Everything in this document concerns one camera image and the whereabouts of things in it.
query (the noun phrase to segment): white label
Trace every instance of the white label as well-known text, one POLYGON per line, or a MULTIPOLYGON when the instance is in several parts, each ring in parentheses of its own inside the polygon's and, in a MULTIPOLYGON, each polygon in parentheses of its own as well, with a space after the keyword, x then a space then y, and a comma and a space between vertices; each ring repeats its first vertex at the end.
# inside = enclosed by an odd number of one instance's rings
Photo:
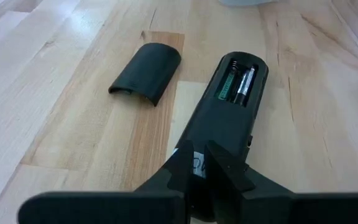
POLYGON ((205 176, 204 154, 199 152, 194 152, 193 173, 205 179, 206 176, 205 176))

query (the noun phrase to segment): wooden table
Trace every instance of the wooden table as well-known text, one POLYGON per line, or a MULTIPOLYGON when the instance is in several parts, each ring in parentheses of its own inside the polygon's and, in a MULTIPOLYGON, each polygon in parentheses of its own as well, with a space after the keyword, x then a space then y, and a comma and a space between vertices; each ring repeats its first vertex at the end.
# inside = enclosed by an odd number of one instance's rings
POLYGON ((250 166, 295 192, 358 191, 358 1, 0 0, 0 223, 40 192, 139 186, 232 51, 270 67, 250 166), (147 42, 183 59, 157 107, 108 94, 147 42))

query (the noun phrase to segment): white object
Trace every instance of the white object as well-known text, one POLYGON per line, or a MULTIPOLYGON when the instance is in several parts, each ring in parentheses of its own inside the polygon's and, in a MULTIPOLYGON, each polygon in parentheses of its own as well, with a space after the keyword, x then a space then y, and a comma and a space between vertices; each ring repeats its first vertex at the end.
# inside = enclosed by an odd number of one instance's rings
POLYGON ((275 2, 278 0, 219 0, 222 4, 227 6, 253 6, 257 4, 275 2))

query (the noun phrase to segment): wooden surface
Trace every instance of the wooden surface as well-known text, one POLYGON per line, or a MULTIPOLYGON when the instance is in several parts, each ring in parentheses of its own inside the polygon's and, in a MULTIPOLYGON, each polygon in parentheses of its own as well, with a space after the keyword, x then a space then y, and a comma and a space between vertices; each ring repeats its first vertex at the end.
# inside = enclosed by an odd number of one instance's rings
POLYGON ((139 186, 235 50, 270 68, 247 162, 295 192, 358 192, 358 1, 0 0, 0 223, 40 192, 139 186), (182 55, 158 106, 109 95, 148 42, 182 55))

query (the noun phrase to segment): green battery label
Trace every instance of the green battery label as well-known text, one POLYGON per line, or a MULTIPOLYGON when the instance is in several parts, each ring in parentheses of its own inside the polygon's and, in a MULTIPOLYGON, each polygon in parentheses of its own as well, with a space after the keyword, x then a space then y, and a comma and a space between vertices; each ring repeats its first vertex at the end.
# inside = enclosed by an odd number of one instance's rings
POLYGON ((222 91, 219 94, 218 99, 220 99, 220 100, 226 100, 227 99, 227 95, 229 93, 230 86, 231 86, 231 83, 233 82, 233 79, 234 79, 234 74, 231 72, 227 76, 227 80, 223 85, 222 91))

